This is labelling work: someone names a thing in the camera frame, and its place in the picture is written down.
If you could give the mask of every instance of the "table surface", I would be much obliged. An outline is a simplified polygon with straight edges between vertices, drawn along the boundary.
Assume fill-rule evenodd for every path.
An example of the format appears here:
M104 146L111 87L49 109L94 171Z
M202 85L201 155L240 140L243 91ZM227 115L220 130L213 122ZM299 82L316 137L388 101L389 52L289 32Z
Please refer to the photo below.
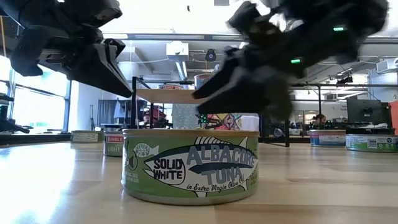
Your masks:
M102 144L0 149L0 223L373 224L398 219L398 154L259 145L259 190L207 207L142 202Z

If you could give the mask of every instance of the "can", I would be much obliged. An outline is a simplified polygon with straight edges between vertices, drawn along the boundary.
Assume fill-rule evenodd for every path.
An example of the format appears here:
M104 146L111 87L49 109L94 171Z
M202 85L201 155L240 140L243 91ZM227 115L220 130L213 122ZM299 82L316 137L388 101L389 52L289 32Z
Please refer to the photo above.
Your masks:
M310 130L313 147L345 147L346 130Z
M171 84L164 84L157 86L160 90L182 90L182 86L180 85L171 85Z
M199 89L203 84L205 84L212 77L213 77L213 74L195 75L195 77L193 77L194 81L195 81L195 88Z
M121 183L135 198L214 205L257 189L256 131L127 129L123 134Z
M72 143L101 143L104 141L103 131L78 130L70 133Z
M104 155L105 156L123 156L123 132L105 131Z
M398 136L379 134L347 134L346 148L359 152L398 152Z

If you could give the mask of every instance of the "person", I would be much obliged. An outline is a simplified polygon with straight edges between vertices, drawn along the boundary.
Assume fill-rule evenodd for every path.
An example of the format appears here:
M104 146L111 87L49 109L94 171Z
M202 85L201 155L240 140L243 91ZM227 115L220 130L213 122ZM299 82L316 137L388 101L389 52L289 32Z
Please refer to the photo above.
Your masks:
M320 123L325 124L325 122L326 122L326 116L323 114L318 114L318 115L314 116L312 119L315 120L314 124L316 126L319 126Z

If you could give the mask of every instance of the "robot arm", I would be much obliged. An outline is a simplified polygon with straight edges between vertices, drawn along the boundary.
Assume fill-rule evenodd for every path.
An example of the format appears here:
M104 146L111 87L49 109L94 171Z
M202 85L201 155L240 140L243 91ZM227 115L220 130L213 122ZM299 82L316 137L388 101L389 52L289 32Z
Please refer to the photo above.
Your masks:
M225 50L221 70L193 94L208 97L198 112L288 119L288 77L302 78L306 68L328 57L340 64L357 60L363 40L382 29L387 9L386 0L284 0L262 16L255 4L242 3L228 24L249 44ZM276 13L303 24L281 32L269 22Z
M0 0L0 9L24 28L10 57L22 76L42 75L41 63L70 80L131 96L116 64L125 45L104 40L98 29L122 15L117 0Z

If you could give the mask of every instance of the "wooden shelf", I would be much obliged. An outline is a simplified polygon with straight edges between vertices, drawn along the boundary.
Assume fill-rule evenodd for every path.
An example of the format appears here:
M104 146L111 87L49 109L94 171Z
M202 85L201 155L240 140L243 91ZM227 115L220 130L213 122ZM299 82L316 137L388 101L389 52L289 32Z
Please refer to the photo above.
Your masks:
M195 100L192 93L195 90L150 90L138 89L137 96L150 103L175 103L175 104L199 104L206 99Z

